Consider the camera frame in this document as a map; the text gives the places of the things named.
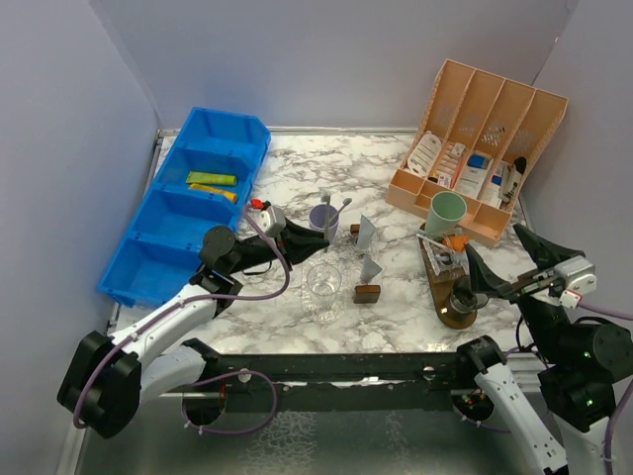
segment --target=orange object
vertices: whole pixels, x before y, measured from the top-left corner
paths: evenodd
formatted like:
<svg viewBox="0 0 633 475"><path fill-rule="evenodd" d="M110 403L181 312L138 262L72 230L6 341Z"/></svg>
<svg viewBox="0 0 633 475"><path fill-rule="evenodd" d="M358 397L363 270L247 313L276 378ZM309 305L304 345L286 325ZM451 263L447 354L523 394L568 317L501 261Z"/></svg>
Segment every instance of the orange object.
<svg viewBox="0 0 633 475"><path fill-rule="evenodd" d="M464 250L467 242L468 236L466 235L449 236L444 238L444 244L458 252Z"/></svg>

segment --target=cup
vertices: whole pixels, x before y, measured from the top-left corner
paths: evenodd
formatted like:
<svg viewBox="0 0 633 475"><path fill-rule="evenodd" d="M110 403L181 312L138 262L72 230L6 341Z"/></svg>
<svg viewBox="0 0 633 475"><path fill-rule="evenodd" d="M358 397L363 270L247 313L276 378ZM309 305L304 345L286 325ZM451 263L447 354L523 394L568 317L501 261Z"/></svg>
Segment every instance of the cup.
<svg viewBox="0 0 633 475"><path fill-rule="evenodd" d="M319 231L323 233L325 228L325 210L327 209L324 203L320 205L316 205L314 208L310 210L310 214L308 216L308 221L310 222L310 229L313 231ZM332 219L334 214L336 213L336 208L329 205L329 218ZM336 236L336 230L338 229L338 216L334 218L334 221L331 221L329 224L329 230L327 230L327 238L330 242L334 240Z"/></svg>
<svg viewBox="0 0 633 475"><path fill-rule="evenodd" d="M312 294L315 310L328 310L335 302L342 276L338 269L326 262L315 265L306 276L306 285Z"/></svg>
<svg viewBox="0 0 633 475"><path fill-rule="evenodd" d="M431 199L424 231L430 238L445 236L466 216L466 201L453 191L441 191Z"/></svg>

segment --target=blue plastic tray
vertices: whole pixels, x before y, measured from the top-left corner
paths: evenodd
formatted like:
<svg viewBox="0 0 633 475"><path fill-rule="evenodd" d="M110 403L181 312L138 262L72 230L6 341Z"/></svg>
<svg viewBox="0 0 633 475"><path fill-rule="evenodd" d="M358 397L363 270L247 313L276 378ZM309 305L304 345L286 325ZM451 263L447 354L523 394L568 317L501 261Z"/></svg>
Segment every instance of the blue plastic tray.
<svg viewBox="0 0 633 475"><path fill-rule="evenodd" d="M252 116L194 108L138 207L97 289L127 305L171 299L200 264L205 233L235 231L266 156L270 132ZM190 171L235 175L237 203L190 190Z"/></svg>

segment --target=white wall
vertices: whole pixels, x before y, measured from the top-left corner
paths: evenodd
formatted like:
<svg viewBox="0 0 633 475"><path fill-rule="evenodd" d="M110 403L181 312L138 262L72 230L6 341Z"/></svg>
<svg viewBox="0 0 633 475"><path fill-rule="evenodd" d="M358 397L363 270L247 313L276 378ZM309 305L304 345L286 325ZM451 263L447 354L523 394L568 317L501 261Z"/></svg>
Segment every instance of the white wall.
<svg viewBox="0 0 633 475"><path fill-rule="evenodd" d="M627 312L633 312L631 18L630 0L583 0L576 9L535 83L568 95L568 114L523 192L539 234L583 249L596 264L598 290L588 301ZM624 446L633 442L629 406L620 423Z"/></svg>
<svg viewBox="0 0 633 475"><path fill-rule="evenodd" d="M416 127L446 57L531 82L578 0L91 0L165 127Z"/></svg>
<svg viewBox="0 0 633 475"><path fill-rule="evenodd" d="M139 197L155 115L85 0L0 15L0 472L53 473L55 396L105 327L94 285Z"/></svg>

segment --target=marble table top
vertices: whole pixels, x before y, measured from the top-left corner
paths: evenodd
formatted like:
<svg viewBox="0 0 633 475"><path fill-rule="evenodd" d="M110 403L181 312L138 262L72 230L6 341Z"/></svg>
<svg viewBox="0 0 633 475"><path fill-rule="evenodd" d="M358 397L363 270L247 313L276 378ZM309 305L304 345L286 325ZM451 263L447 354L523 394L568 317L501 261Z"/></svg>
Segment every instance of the marble table top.
<svg viewBox="0 0 633 475"><path fill-rule="evenodd" d="M502 349L515 346L519 312L507 302L491 301L479 311L475 323L462 331L449 329L437 319L414 237L422 220L385 202L388 184L411 141L412 135L273 135L253 189L253 197L271 201L302 226L308 225L308 212L319 203L321 192L332 195L335 207L343 198L352 198L340 216L339 233L329 253L320 252L311 259L338 262L346 277L342 292L350 300L360 267L358 257L350 251L347 232L365 215L377 227L372 257L384 269L377 279L382 286L377 304L357 306L346 300L335 321L319 322L302 305L302 291L306 291L302 267L314 265L307 261L295 267L291 285L282 296L265 302L235 302L182 339L199 338L221 353L452 351L483 334L494 338ZM159 164L172 143L173 138L164 139ZM517 206L512 222L522 221ZM514 279L533 268L510 227L496 248L476 243L475 247L502 278ZM259 295L279 288L283 269L275 263L265 275L240 274L236 278L244 285L242 294ZM148 309L122 307L117 330L148 313Z"/></svg>

